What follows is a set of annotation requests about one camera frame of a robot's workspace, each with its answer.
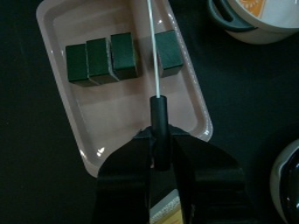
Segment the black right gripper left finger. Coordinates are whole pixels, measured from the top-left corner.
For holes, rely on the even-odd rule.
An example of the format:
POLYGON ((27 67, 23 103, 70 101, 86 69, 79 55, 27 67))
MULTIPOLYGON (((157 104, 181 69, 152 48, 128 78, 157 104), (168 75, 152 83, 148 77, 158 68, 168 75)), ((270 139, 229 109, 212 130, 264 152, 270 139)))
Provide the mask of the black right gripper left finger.
POLYGON ((100 166, 90 224, 149 223, 152 145, 150 130, 144 129, 100 166))

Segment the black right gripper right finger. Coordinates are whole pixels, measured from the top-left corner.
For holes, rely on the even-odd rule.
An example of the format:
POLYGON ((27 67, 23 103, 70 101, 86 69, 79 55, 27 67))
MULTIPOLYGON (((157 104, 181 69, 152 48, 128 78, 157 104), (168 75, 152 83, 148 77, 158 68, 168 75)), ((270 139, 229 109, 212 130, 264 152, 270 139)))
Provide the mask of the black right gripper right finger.
POLYGON ((244 172, 220 148, 170 127, 184 224, 249 224, 244 172))

